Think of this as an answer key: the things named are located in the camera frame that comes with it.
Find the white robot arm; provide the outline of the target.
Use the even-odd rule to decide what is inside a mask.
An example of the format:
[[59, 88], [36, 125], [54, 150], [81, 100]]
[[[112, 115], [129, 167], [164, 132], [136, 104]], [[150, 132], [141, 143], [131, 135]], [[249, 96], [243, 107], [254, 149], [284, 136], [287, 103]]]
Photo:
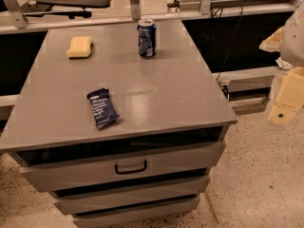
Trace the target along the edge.
[[301, 4], [283, 27], [263, 40], [259, 48], [268, 52], [279, 52], [282, 62], [293, 67], [282, 77], [268, 116], [270, 123], [284, 125], [304, 105], [304, 4]]

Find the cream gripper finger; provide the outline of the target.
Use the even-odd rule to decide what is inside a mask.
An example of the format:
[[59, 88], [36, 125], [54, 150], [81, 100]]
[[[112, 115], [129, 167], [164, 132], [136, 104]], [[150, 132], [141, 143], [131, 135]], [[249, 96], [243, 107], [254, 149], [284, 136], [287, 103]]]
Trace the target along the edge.
[[271, 36], [262, 41], [259, 48], [267, 52], [280, 52], [281, 33], [282, 28], [277, 29]]

